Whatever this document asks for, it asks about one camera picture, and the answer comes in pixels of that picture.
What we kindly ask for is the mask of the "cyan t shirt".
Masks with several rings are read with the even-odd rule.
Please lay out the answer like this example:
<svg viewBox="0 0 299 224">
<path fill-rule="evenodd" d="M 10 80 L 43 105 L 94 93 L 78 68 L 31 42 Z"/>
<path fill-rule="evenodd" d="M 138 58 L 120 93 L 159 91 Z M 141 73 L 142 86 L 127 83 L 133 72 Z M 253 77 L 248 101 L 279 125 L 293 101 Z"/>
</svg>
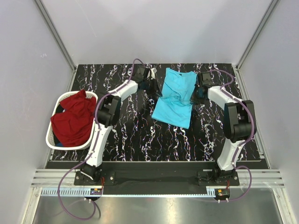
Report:
<svg viewBox="0 0 299 224">
<path fill-rule="evenodd" d="M 188 129 L 191 122 L 191 96 L 195 88 L 197 74 L 183 73 L 166 68 L 162 96 L 159 97 L 152 119 Z"/>
</svg>

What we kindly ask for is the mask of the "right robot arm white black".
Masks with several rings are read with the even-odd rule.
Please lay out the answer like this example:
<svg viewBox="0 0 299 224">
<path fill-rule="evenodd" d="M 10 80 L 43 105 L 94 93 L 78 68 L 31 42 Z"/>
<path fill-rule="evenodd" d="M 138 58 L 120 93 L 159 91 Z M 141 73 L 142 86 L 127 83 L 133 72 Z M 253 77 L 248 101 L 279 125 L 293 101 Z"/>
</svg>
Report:
<svg viewBox="0 0 299 224">
<path fill-rule="evenodd" d="M 194 87 L 191 103 L 204 104 L 213 101 L 223 110 L 223 132 L 225 143 L 222 152 L 211 171 L 198 172 L 198 184 L 226 186 L 238 180 L 236 162 L 238 156 L 256 133 L 254 104 L 251 100 L 242 100 L 226 91 L 229 84 L 215 84 L 210 72 L 198 74 L 198 83 Z"/>
</svg>

